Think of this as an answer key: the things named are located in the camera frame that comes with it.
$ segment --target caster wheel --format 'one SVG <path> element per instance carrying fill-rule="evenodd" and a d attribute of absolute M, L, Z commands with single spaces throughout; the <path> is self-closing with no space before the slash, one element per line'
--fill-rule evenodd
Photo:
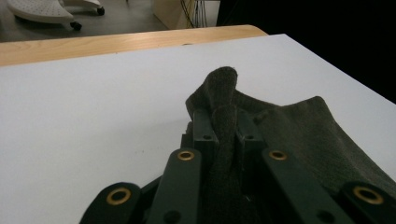
<path fill-rule="evenodd" d="M 98 12 L 99 16 L 103 16 L 103 15 L 105 15 L 105 8 L 100 7 L 97 9 L 97 12 Z"/>
<path fill-rule="evenodd" d="M 73 27 L 74 30 L 81 30 L 82 25 L 76 21 L 70 22 L 70 26 Z"/>

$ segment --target white table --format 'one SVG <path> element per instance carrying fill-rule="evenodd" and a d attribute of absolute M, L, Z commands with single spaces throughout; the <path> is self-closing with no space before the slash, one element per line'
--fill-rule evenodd
<path fill-rule="evenodd" d="M 0 223 L 78 223 L 101 189 L 161 175 L 190 121 L 185 100 L 223 65 L 260 100 L 321 96 L 396 179 L 396 105 L 270 35 L 0 67 Z"/>

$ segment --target brass ring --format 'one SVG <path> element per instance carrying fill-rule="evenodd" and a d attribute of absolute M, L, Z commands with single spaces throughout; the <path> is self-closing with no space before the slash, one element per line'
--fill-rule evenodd
<path fill-rule="evenodd" d="M 286 153 L 284 153 L 283 151 L 279 151 L 279 150 L 270 151 L 269 155 L 272 159 L 277 160 L 277 161 L 284 161 L 285 159 L 288 158 L 288 155 Z"/>
<path fill-rule="evenodd" d="M 357 186 L 353 189 L 353 193 L 367 203 L 381 204 L 384 202 L 384 198 L 379 193 L 366 187 Z"/>
<path fill-rule="evenodd" d="M 182 161 L 190 161 L 194 158 L 194 153 L 191 151 L 181 151 L 177 154 L 177 157 Z"/>
<path fill-rule="evenodd" d="M 123 197 L 120 199 L 114 199 L 113 196 L 116 193 L 123 193 Z M 126 189 L 126 188 L 117 188 L 114 189 L 113 191 L 111 191 L 106 198 L 107 203 L 111 204 L 111 205 L 119 205 L 122 203 L 125 203 L 126 201 L 128 201 L 129 198 L 131 198 L 131 191 Z"/>

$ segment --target textured cloth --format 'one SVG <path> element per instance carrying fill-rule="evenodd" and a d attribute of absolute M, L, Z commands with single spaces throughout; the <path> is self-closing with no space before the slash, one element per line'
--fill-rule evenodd
<path fill-rule="evenodd" d="M 191 118 L 196 109 L 209 111 L 219 139 L 204 183 L 203 223 L 261 223 L 240 191 L 234 164 L 238 108 L 249 113 L 269 147 L 291 152 L 331 195 L 346 182 L 362 181 L 396 197 L 395 182 L 347 136 L 322 98 L 278 106 L 237 91 L 236 80 L 233 68 L 216 69 L 186 101 Z"/>

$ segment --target wooden desk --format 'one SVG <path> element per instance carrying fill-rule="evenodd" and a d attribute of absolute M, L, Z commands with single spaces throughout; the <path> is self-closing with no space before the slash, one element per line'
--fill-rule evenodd
<path fill-rule="evenodd" d="M 251 25 L 0 43 L 0 66 L 267 35 Z"/>

